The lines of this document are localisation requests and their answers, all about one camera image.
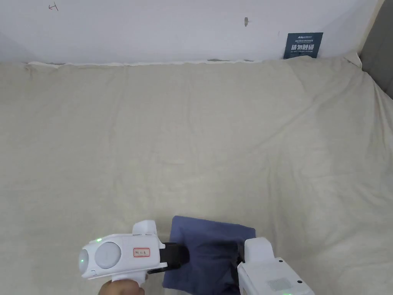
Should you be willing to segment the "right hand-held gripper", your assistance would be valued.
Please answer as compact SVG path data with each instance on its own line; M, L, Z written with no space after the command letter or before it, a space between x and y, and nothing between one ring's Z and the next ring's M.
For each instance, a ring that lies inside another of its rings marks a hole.
M247 239L240 250L237 277L241 295L310 295L311 288L286 261L274 256L265 237Z

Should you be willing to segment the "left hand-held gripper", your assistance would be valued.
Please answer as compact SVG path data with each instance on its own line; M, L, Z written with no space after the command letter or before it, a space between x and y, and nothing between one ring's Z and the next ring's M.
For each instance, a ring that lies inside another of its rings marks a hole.
M146 276L179 269L190 261L186 246L162 243L156 222L134 224L131 234L112 234L90 241L79 253L79 270L85 279L110 277L142 285Z

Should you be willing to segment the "person's left hand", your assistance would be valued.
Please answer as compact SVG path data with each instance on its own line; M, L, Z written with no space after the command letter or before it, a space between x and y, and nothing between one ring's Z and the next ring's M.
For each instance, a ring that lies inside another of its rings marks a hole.
M145 290L134 280L117 280L104 283L98 295L144 295Z

